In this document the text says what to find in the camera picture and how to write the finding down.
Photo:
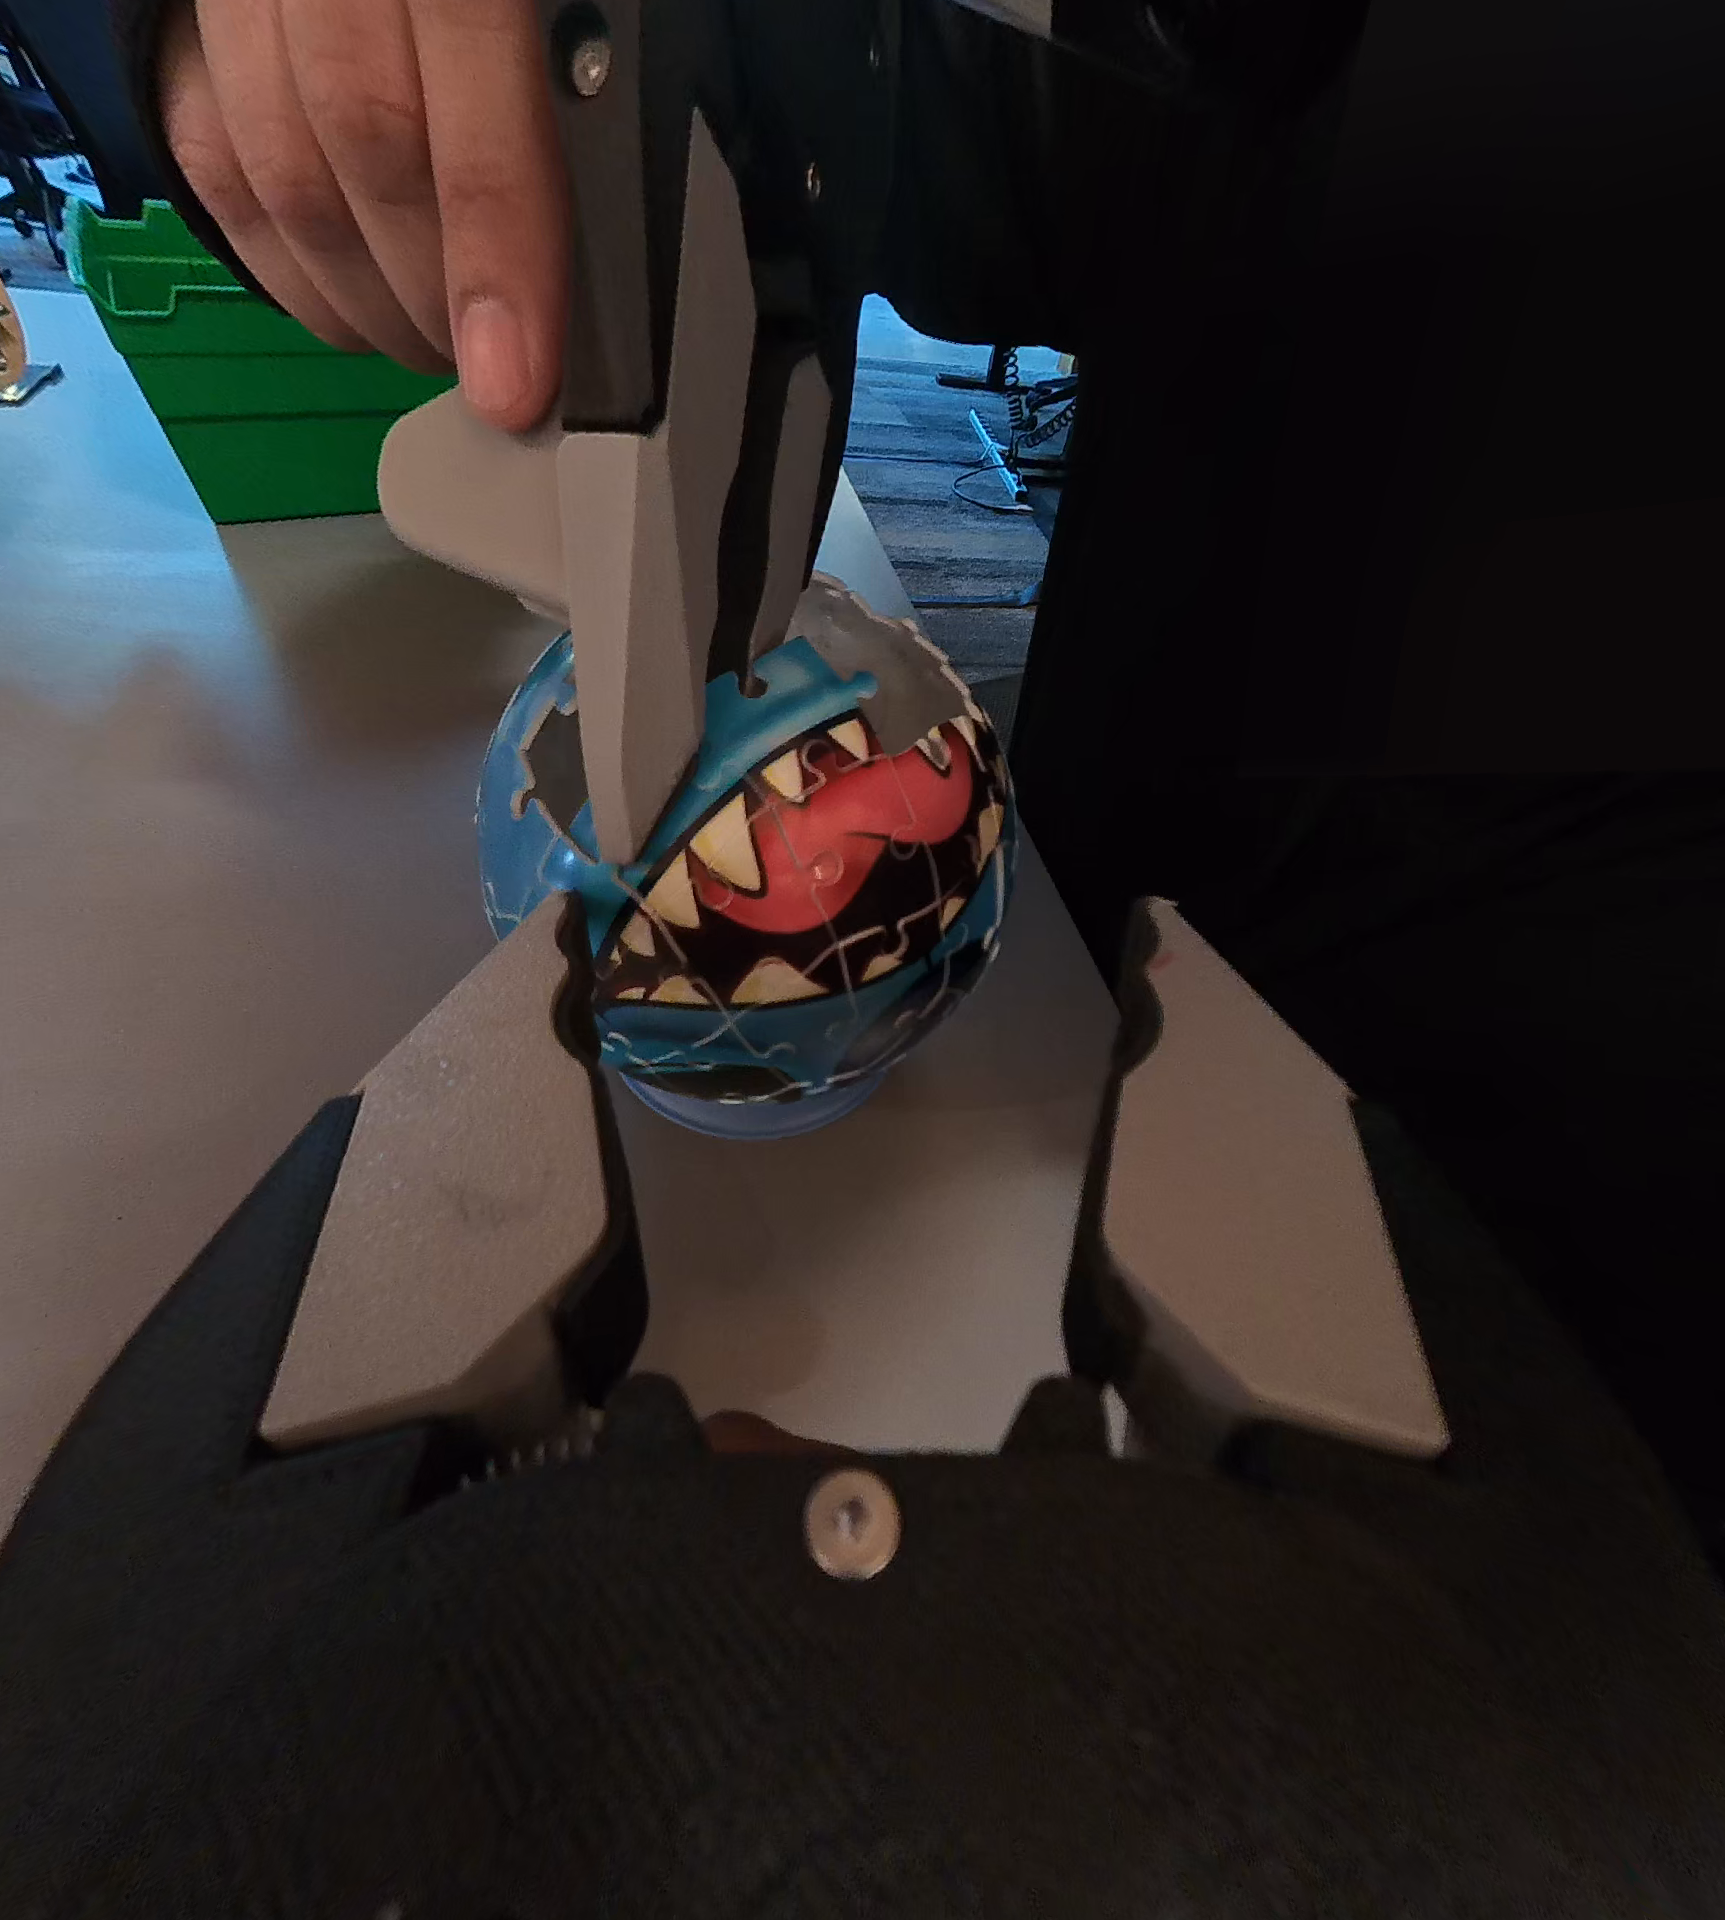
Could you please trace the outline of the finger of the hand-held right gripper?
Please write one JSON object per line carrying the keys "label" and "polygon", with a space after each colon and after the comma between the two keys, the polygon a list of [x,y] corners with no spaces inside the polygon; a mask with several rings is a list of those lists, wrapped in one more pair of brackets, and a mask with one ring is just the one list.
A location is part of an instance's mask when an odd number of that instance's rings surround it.
{"label": "finger of the hand-held right gripper", "polygon": [[738,191],[694,111],[663,417],[569,429],[555,465],[586,791],[612,866],[641,855],[700,742],[749,374]]}
{"label": "finger of the hand-held right gripper", "polygon": [[707,679],[742,691],[778,647],[807,587],[839,463],[823,360],[814,350],[757,350],[742,437],[716,546],[716,614]]}

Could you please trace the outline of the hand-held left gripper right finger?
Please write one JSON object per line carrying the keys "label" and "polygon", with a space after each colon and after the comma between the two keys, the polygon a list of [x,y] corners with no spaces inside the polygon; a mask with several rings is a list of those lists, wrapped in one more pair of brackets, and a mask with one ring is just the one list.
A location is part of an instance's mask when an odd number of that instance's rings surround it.
{"label": "hand-held left gripper right finger", "polygon": [[1349,1085],[1159,898],[1122,944],[1071,1245],[1068,1367],[1129,1457],[1298,1427],[1405,1462],[1451,1443]]}

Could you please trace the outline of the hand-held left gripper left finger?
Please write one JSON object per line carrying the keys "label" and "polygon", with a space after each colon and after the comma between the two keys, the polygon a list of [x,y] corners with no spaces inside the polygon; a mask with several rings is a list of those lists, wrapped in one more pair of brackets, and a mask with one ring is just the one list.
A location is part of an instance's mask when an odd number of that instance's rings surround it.
{"label": "hand-held left gripper left finger", "polygon": [[357,1088],[260,1416],[282,1452],[437,1423],[565,1443],[648,1317],[580,901],[543,899]]}

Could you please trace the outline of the blue puzzle piece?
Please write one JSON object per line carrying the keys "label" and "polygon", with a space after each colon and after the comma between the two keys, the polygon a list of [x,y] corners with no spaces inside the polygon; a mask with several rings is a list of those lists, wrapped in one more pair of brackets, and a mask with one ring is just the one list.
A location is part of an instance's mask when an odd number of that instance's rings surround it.
{"label": "blue puzzle piece", "polygon": [[704,744],[753,754],[758,742],[786,742],[858,708],[879,691],[875,671],[843,673],[804,635],[794,635],[754,662],[744,688],[723,673],[704,688]]}

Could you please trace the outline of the blue monster puzzle ball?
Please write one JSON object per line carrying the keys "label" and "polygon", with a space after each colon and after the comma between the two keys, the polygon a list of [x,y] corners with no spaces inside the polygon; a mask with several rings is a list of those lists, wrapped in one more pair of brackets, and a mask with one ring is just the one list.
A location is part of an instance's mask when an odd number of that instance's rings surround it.
{"label": "blue monster puzzle ball", "polygon": [[700,737],[630,863],[594,842],[571,635],[515,686],[475,786],[493,936],[580,899],[603,1066],[719,1140],[797,1138],[866,1101],[984,976],[1016,880],[1010,772],[944,653],[827,573],[790,637],[879,691],[754,752]]}

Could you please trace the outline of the person's right hand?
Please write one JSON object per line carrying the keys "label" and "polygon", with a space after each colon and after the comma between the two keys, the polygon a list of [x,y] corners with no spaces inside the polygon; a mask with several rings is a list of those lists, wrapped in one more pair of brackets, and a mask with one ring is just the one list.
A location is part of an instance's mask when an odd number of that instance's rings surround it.
{"label": "person's right hand", "polygon": [[550,411],[572,227],[533,3],[170,3],[156,48],[167,154],[280,308],[452,370],[493,427]]}

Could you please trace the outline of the green plastic bin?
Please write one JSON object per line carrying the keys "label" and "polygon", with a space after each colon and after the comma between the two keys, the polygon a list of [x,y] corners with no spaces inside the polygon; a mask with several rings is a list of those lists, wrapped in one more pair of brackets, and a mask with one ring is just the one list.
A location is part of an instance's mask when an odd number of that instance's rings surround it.
{"label": "green plastic bin", "polygon": [[170,204],[115,219],[69,200],[62,247],[218,526],[373,516],[394,420],[452,384],[320,341],[241,286]]}

